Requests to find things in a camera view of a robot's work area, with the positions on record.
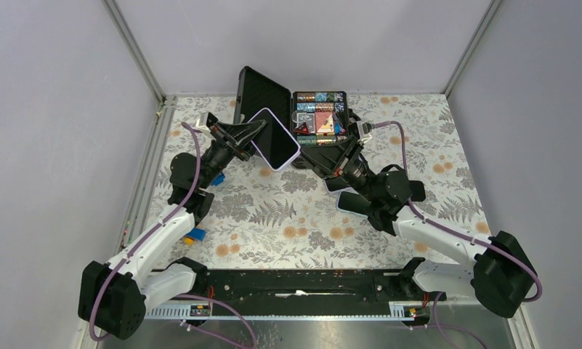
blue block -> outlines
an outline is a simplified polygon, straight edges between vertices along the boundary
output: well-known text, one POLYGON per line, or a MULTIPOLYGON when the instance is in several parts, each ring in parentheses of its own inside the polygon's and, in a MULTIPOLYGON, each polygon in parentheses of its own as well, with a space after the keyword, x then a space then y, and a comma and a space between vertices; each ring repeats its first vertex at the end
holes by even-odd
POLYGON ((225 181, 225 174, 220 172, 220 174, 218 174, 218 177, 216 177, 214 180, 211 181, 211 185, 213 185, 214 187, 222 182, 225 181))
POLYGON ((205 234, 207 234, 205 230, 200 228, 193 228, 188 234, 184 236, 187 238, 191 238, 192 240, 202 241, 205 238, 205 234))

floral tablecloth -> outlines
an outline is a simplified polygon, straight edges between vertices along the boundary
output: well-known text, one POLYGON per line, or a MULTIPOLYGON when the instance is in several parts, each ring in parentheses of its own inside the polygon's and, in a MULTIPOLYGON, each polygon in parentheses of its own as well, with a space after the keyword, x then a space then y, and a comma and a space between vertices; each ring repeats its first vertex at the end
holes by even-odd
MULTIPOLYGON (((350 95, 349 107, 372 122, 395 119, 406 133, 408 171, 426 185, 418 207, 464 229, 489 233, 483 209, 444 95, 350 95)), ((234 97, 181 97, 164 150, 147 217, 151 224, 171 193, 169 164, 177 153, 194 153, 192 137, 180 123, 194 124, 203 112, 231 122, 234 97)), ((401 164, 397 127, 372 132, 363 151, 379 171, 401 164)), ((201 152, 209 143, 199 136, 201 152)), ((272 172, 262 159, 234 159, 225 181, 208 191, 214 203, 200 226, 204 241, 178 241, 158 261, 187 256, 209 268, 401 268, 415 256, 451 260, 427 246, 375 231, 363 218, 336 209, 337 195, 325 190, 310 170, 272 172)))

red triangle piece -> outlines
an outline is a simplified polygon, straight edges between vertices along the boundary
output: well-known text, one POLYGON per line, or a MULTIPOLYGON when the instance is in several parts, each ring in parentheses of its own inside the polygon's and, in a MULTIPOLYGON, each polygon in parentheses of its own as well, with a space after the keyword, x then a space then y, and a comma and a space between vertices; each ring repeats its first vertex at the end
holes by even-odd
POLYGON ((308 129, 307 123, 300 124, 298 127, 295 127, 295 133, 301 133, 302 135, 310 135, 310 129, 308 129))

table surface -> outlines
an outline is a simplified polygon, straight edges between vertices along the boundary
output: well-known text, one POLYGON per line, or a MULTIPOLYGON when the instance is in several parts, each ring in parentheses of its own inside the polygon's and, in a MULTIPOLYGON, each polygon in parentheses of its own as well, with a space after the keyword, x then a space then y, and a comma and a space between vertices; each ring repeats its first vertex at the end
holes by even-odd
MULTIPOLYGON (((488 348, 515 348, 506 319, 479 305, 438 305, 443 324, 473 331, 488 348)), ((396 321, 250 321, 261 349, 409 349, 452 348, 436 329, 409 331, 396 321)), ((244 345, 251 343, 250 334, 239 321, 207 321, 202 328, 220 333, 244 345)), ((446 331, 458 348, 483 348, 474 338, 460 332, 446 331)), ((221 340, 186 332, 177 321, 146 320, 139 331, 127 340, 111 336, 99 349, 176 349, 236 348, 221 340)))
MULTIPOLYGON (((444 95, 349 95, 349 107, 372 122, 398 120, 405 129, 408 172, 425 183, 420 209, 464 230, 489 234, 483 209, 444 95)), ((171 194, 169 164, 178 153, 195 153, 180 123, 194 124, 204 112, 232 122, 234 97, 181 97, 164 149, 147 216, 155 222, 171 194)), ((377 129, 363 155, 373 171, 401 164, 400 133, 377 129)), ((209 146, 199 135, 201 152, 209 146)), ((427 246, 375 231, 354 214, 337 210, 338 196, 310 170, 271 171, 261 158, 234 159, 200 227, 204 241, 178 241, 157 263, 189 257, 208 268, 401 268, 412 257, 452 262, 427 246)))

black phone case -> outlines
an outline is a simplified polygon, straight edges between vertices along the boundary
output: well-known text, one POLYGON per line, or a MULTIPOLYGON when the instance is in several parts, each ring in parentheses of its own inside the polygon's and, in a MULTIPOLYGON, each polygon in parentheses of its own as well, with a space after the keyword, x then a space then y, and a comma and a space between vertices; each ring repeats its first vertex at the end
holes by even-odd
MULTIPOLYGON (((344 111, 338 114, 342 126, 346 129, 349 124, 349 108, 347 104, 347 94, 344 91, 344 111)), ((297 93, 291 94, 291 90, 266 77, 265 75, 246 66, 239 73, 239 86, 235 104, 235 114, 233 123, 240 124, 247 122, 254 114, 263 108, 269 108, 278 119, 285 125, 292 135, 294 134, 294 122, 291 114, 296 109, 297 93)), ((319 145, 302 145, 302 147, 318 147, 319 145)), ((252 155, 258 155, 256 149, 251 146, 247 150, 252 155)), ((291 165, 296 169, 306 169, 305 160, 300 156, 291 165)))

